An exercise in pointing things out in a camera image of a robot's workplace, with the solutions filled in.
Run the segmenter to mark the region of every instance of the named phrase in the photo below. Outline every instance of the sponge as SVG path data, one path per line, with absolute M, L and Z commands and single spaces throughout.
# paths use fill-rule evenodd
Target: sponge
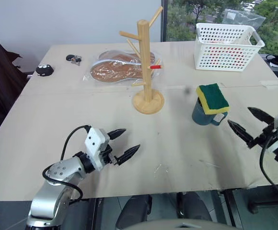
M 201 101 L 204 113 L 207 115 L 225 113 L 230 110 L 228 102 L 216 83 L 198 86 L 197 95 Z

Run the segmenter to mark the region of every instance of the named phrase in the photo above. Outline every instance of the table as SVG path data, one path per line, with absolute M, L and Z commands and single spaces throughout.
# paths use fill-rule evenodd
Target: table
M 151 44 L 152 50 L 163 50 L 165 64 L 157 88 L 165 104 L 154 115 L 143 115 L 133 108 L 131 98 L 140 88 L 90 85 L 82 82 L 87 68 L 84 62 L 80 67 L 62 64 L 64 60 L 57 61 L 51 55 L 83 55 L 80 48 L 88 51 L 126 45 L 53 46 L 42 63 L 53 65 L 54 75 L 33 76 L 0 127 L 0 200 L 31 200 L 44 182 L 42 170 L 59 160 L 67 135 L 82 124 L 106 131 L 126 128 L 127 132 L 111 144 L 114 155 L 141 144 L 127 163 L 108 165 L 100 173 L 88 175 L 80 184 L 84 198 L 267 185 L 259 169 L 259 147 L 249 150 L 225 120 L 220 126 L 199 126 L 192 121 L 191 113 L 197 98 L 195 85 L 221 82 L 221 91 L 231 105 L 227 119 L 256 137 L 265 125 L 246 108 L 278 114 L 276 76 L 256 56 L 242 73 L 194 70 L 192 62 L 180 58 L 183 73 L 170 77 L 175 68 L 168 59 L 170 52 L 192 44 Z M 250 71 L 255 67 L 263 74 Z M 70 69 L 76 70 L 72 77 Z M 71 138 L 65 159 L 84 150 L 85 138 L 84 131 Z M 265 169 L 278 184 L 274 156 L 266 154 Z

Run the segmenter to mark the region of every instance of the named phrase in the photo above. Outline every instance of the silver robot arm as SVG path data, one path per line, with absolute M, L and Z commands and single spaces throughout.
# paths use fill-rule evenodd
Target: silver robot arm
M 119 137 L 125 129 L 106 133 L 103 129 L 86 126 L 88 132 L 85 145 L 87 153 L 79 152 L 72 158 L 59 161 L 43 171 L 46 179 L 41 189 L 33 198 L 27 230 L 58 230 L 66 216 L 68 206 L 79 201 L 82 191 L 77 185 L 88 173 L 102 170 L 108 163 L 121 165 L 130 159 L 140 145 L 131 147 L 117 158 L 111 154 L 109 141 Z M 77 190 L 80 197 L 71 201 L 72 193 Z

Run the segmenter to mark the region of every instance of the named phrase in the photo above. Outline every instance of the transparent plastic packaging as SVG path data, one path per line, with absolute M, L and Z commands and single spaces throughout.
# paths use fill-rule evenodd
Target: transparent plastic packaging
M 159 55 L 151 52 L 151 65 L 160 65 L 160 63 Z M 159 75 L 159 73 L 159 70 L 154 70 L 152 77 Z M 94 59 L 83 80 L 126 85 L 140 81 L 142 80 L 140 59 L 133 51 L 105 51 Z
M 265 19 L 265 17 L 254 13 L 225 9 L 222 24 L 250 25 L 258 30 Z

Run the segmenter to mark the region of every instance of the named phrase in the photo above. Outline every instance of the black cable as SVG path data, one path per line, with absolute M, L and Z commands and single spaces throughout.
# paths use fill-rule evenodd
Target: black cable
M 266 149 L 268 148 L 268 146 L 269 146 L 271 140 L 273 139 L 273 137 L 274 137 L 274 136 L 270 136 L 270 137 L 267 139 L 267 141 L 266 141 L 266 143 L 265 143 L 265 145 L 264 145 L 264 147 L 263 147 L 263 149 L 262 149 L 262 151 L 261 151 L 261 153 L 260 153 L 259 167 L 260 167 L 260 170 L 262 171 L 263 175 L 265 176 L 265 178 L 269 181 L 269 183 L 272 184 L 272 185 L 278 190 L 278 185 L 276 185 L 275 183 L 273 183 L 273 181 L 267 176 L 267 174 L 266 174 L 266 172 L 265 172 L 265 169 L 264 169 L 264 166 L 263 166 L 264 156 L 265 156 Z
M 81 129 L 81 128 L 84 128 L 84 129 L 88 132 L 88 130 L 90 129 L 90 126 L 88 126 L 88 125 L 79 126 L 79 127 L 77 127 L 76 129 L 74 129 L 74 130 L 68 135 L 66 141 L 64 142 L 62 154 L 61 154 L 61 157 L 60 157 L 60 160 L 61 160 L 61 161 L 62 161 L 63 158 L 64 158 L 64 154 L 65 154 L 65 152 L 66 152 L 66 148 L 67 148 L 67 145 L 68 145 L 68 142 L 69 142 L 70 138 L 72 137 L 72 135 L 73 135 L 77 130 L 79 130 L 79 129 Z
M 48 166 L 46 169 L 43 170 L 42 176 L 44 177 L 44 179 L 46 179 L 46 180 L 48 180 L 50 182 L 57 183 L 57 184 L 63 184 L 65 186 L 69 186 L 69 187 L 74 188 L 75 190 L 77 190 L 79 192 L 80 196 L 77 199 L 71 201 L 69 203 L 70 205 L 80 201 L 82 199 L 82 196 L 83 196 L 82 190 L 78 186 L 76 186 L 74 184 L 71 184 L 71 183 L 68 183 L 68 182 L 64 182 L 64 181 L 55 180 L 55 179 L 52 179 L 49 176 L 47 176 L 46 172 L 49 170 L 50 167 L 52 167 L 52 165 Z

